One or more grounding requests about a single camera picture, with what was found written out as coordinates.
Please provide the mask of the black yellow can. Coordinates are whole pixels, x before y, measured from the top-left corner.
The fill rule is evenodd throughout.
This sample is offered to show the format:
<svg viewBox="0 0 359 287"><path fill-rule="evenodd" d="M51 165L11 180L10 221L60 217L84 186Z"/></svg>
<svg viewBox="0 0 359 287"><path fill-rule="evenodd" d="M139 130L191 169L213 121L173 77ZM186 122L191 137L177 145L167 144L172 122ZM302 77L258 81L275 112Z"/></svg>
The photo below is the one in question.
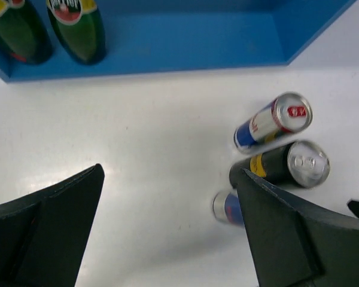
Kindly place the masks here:
<svg viewBox="0 0 359 287"><path fill-rule="evenodd" d="M229 171L233 188L245 169L274 185L313 188L328 178L330 160L316 143L299 140L236 162Z"/></svg>

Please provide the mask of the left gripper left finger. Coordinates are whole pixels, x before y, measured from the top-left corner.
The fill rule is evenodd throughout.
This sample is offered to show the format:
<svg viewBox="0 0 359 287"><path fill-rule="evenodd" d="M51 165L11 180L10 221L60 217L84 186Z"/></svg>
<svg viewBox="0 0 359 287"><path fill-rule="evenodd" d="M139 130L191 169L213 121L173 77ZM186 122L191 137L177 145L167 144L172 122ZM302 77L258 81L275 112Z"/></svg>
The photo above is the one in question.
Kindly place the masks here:
<svg viewBox="0 0 359 287"><path fill-rule="evenodd" d="M74 286L105 174L96 164L0 204L0 286Z"/></svg>

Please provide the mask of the blue and yellow shelf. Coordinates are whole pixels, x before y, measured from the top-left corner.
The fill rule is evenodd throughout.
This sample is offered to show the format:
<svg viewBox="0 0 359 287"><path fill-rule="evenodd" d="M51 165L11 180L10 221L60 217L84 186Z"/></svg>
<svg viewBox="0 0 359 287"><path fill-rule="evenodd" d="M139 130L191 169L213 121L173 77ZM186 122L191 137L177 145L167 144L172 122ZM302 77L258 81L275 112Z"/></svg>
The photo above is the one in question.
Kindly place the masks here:
<svg viewBox="0 0 359 287"><path fill-rule="evenodd" d="M54 33L53 56L27 65L0 52L5 82L191 71L292 62L351 1L99 1L107 55L74 61Z"/></svg>

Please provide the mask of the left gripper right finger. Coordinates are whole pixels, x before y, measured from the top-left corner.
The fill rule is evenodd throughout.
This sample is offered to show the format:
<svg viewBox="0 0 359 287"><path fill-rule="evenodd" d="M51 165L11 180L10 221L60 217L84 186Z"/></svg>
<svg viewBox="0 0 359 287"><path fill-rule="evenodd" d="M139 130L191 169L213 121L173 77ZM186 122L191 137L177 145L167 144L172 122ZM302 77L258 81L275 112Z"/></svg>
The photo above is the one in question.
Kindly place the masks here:
<svg viewBox="0 0 359 287"><path fill-rule="evenodd" d="M237 192L260 286L359 286L359 218L244 170Z"/></svg>

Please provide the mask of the silver blue can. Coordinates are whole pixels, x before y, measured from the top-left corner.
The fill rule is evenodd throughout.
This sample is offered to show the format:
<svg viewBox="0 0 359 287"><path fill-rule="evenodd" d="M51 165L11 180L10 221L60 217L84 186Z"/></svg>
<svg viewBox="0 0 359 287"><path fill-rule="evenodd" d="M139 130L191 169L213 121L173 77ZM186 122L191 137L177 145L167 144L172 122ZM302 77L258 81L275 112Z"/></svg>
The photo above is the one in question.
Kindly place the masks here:
<svg viewBox="0 0 359 287"><path fill-rule="evenodd" d="M233 140L240 152L251 154L269 142L304 131L312 119L307 99L301 94L286 92L237 127Z"/></svg>
<svg viewBox="0 0 359 287"><path fill-rule="evenodd" d="M217 221L244 227L244 219L236 190L218 192L212 200L212 213Z"/></svg>

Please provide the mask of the green bottle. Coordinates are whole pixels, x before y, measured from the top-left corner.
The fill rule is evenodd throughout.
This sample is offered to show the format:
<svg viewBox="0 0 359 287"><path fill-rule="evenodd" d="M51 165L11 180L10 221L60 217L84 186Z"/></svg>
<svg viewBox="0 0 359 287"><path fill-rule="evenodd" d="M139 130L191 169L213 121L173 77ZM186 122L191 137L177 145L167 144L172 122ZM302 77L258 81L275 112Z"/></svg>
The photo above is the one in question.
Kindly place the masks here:
<svg viewBox="0 0 359 287"><path fill-rule="evenodd" d="M78 63L94 65L107 52L105 29L93 0L48 0L48 17L67 53Z"/></svg>
<svg viewBox="0 0 359 287"><path fill-rule="evenodd" d="M30 1L0 1L0 49L30 65L52 56L50 37Z"/></svg>

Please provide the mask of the silver blue can front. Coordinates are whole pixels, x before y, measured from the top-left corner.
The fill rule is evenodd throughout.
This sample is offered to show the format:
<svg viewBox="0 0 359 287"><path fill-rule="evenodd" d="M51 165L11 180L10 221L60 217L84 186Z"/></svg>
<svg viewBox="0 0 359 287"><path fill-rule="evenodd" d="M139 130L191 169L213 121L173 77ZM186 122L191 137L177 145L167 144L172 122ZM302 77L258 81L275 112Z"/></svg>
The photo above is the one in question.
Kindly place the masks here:
<svg viewBox="0 0 359 287"><path fill-rule="evenodd" d="M212 213L217 221L244 227L244 219L236 190L218 192L212 200Z"/></svg>

